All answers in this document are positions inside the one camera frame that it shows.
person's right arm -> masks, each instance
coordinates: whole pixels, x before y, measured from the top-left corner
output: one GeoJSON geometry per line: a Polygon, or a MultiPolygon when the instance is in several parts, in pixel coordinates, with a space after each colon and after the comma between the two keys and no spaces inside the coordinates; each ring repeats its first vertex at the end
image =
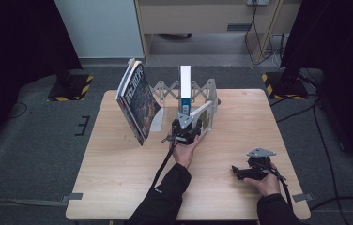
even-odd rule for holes
{"type": "Polygon", "coordinates": [[[280,194],[279,180],[275,175],[270,173],[262,180],[244,178],[243,181],[255,186],[262,195],[257,204],[261,225],[300,225],[293,209],[280,194]]]}

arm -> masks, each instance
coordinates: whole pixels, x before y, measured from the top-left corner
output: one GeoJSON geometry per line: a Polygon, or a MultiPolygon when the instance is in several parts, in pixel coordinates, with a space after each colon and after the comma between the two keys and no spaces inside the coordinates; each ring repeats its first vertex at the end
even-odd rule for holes
{"type": "Polygon", "coordinates": [[[188,168],[198,143],[196,137],[194,143],[190,145],[180,143],[175,147],[173,156],[176,164],[164,176],[161,183],[147,193],[127,225],[174,224],[182,204],[182,194],[191,182],[188,168]]]}
{"type": "Polygon", "coordinates": [[[262,180],[244,178],[245,183],[255,186],[262,198],[257,204],[257,214],[261,225],[300,225],[293,209],[280,194],[279,180],[273,174],[268,174],[262,180]]]}

black and yellow hazard tape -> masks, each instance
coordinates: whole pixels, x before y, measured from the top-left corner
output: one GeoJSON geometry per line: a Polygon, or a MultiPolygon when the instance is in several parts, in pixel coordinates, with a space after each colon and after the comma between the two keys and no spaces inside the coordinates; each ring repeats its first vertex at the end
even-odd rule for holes
{"type": "Polygon", "coordinates": [[[69,101],[69,100],[83,100],[86,93],[88,92],[89,86],[94,79],[91,75],[74,75],[72,76],[74,80],[74,93],[68,93],[66,90],[52,91],[48,96],[49,101],[69,101]]]}
{"type": "Polygon", "coordinates": [[[275,91],[276,88],[272,86],[272,82],[267,74],[262,74],[262,81],[264,82],[268,95],[271,99],[306,99],[308,97],[305,91],[299,92],[302,94],[290,94],[288,91],[286,93],[278,93],[278,91],[275,91]]]}

light wood tabletop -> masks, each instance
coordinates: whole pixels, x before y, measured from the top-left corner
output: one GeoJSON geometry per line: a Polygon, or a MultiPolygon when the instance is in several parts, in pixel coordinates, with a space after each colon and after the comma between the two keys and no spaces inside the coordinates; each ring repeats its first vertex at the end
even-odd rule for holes
{"type": "MultiPolygon", "coordinates": [[[[246,154],[256,147],[276,152],[271,157],[291,195],[302,193],[298,178],[264,91],[218,89],[221,104],[212,130],[195,149],[189,172],[192,180],[183,195],[178,220],[257,219],[257,190],[237,180],[231,166],[248,169],[246,154]]],[[[204,100],[197,98],[197,106],[204,100]]],[[[161,166],[168,142],[161,142],[177,116],[177,100],[167,97],[160,132],[151,131],[141,146],[115,101],[115,91],[105,93],[86,148],[70,200],[69,219],[128,219],[145,197],[161,166]]],[[[171,157],[159,182],[175,164],[171,157]]],[[[294,202],[298,218],[307,219],[306,201],[294,202]]]]}

black stand base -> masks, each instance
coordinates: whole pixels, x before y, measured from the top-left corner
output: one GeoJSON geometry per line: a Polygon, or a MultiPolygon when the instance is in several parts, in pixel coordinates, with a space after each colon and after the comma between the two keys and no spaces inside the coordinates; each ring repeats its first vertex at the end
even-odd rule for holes
{"type": "Polygon", "coordinates": [[[59,81],[56,81],[48,100],[50,101],[67,101],[67,100],[81,100],[85,97],[89,85],[93,79],[90,75],[70,75],[73,79],[71,88],[63,87],[59,81]]]}
{"type": "Polygon", "coordinates": [[[282,72],[267,72],[262,75],[262,81],[267,87],[268,95],[271,99],[308,98],[308,92],[300,80],[295,80],[292,85],[282,86],[280,82],[282,74],[282,72]]]}

